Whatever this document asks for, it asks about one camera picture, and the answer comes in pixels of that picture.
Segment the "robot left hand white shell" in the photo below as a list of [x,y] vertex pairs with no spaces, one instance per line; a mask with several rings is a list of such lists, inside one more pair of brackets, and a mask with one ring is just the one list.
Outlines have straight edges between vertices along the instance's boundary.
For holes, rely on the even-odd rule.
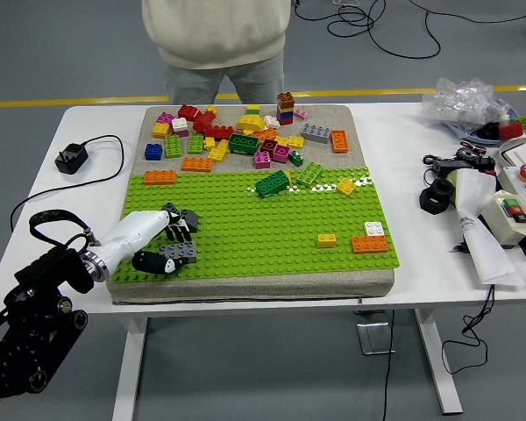
[[132,266],[141,272],[171,274],[187,265],[189,258],[166,258],[143,250],[161,232],[180,243],[191,240],[188,226],[178,211],[168,208],[134,211],[119,221],[98,246],[90,246],[82,259],[97,282],[110,279],[123,260],[130,260]]

